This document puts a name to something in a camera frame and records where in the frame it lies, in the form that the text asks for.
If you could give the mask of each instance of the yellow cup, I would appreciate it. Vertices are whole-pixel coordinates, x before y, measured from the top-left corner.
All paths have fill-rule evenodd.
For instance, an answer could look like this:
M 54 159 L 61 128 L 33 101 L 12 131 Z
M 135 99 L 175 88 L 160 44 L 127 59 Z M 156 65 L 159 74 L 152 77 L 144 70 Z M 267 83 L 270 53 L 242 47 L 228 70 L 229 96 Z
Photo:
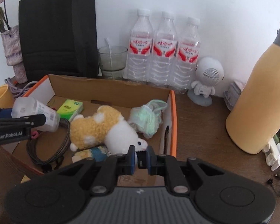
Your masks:
M 8 85 L 0 86 L 0 108 L 12 108 L 15 99 L 13 98 L 13 94 L 8 88 Z

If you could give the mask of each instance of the plastic bag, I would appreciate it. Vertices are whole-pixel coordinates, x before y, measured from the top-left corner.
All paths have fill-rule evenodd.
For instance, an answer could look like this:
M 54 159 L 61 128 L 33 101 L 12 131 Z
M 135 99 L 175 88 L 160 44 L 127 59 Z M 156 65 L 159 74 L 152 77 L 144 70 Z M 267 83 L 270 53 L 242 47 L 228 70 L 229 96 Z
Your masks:
M 132 108 L 128 123 L 149 139 L 157 132 L 162 124 L 161 113 L 167 107 L 163 100 L 151 100 L 146 105 Z

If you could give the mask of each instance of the white straw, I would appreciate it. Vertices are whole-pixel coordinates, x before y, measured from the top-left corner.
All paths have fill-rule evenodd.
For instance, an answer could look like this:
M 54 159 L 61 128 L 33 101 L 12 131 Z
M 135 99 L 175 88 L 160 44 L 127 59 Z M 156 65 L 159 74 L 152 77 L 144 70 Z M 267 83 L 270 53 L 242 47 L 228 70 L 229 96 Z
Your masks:
M 111 64 L 111 75 L 112 75 L 112 79 L 113 79 L 113 64 L 112 64 L 112 56 L 111 56 L 111 46 L 110 46 L 110 43 L 109 43 L 109 40 L 108 38 L 105 38 L 105 41 L 106 41 L 106 44 L 108 45 L 109 47 L 109 54 L 110 54 L 110 64 Z

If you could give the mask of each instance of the white wall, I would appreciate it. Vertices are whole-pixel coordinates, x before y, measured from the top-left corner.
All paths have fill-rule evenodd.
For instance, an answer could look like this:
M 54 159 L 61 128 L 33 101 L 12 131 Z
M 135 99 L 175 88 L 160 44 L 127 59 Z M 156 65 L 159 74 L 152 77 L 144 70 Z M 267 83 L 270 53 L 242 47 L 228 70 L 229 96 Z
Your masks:
M 18 1 L 6 0 L 11 26 L 18 23 Z M 98 47 L 105 45 L 105 37 L 112 44 L 127 46 L 137 8 L 152 11 L 155 29 L 163 10 L 176 14 L 178 32 L 187 16 L 201 19 L 200 56 L 218 59 L 225 70 L 225 78 L 217 86 L 220 96 L 231 80 L 248 79 L 258 58 L 274 41 L 280 23 L 280 0 L 96 0 Z M 0 37 L 0 85 L 8 76 L 13 76 L 13 70 L 6 65 Z

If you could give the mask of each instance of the vase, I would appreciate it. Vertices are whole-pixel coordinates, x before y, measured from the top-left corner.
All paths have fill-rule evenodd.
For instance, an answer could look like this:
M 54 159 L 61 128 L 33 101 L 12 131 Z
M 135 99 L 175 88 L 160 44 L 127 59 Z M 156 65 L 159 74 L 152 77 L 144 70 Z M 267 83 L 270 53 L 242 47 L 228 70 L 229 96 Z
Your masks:
M 280 129 L 280 30 L 255 64 L 226 119 L 226 130 L 242 150 L 256 154 Z
M 26 71 L 23 64 L 19 26 L 1 33 L 2 44 L 8 66 L 13 66 L 15 78 L 18 83 L 27 82 Z

